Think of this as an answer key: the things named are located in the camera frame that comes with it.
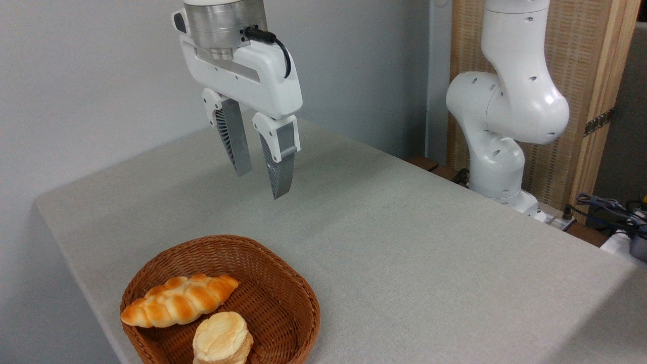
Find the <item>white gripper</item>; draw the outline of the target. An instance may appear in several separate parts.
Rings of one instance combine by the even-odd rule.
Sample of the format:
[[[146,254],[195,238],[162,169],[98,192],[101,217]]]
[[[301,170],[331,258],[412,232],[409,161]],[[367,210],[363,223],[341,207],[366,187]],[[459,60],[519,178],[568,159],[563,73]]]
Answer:
[[[207,88],[202,93],[204,108],[237,176],[252,170],[240,102],[259,111],[252,122],[260,136],[273,198],[277,200],[288,193],[293,182],[294,156],[301,150],[298,122],[293,115],[303,105],[296,67],[285,78],[285,55],[275,44],[252,40],[235,49],[233,59],[216,60],[187,35],[179,39],[192,77]]]

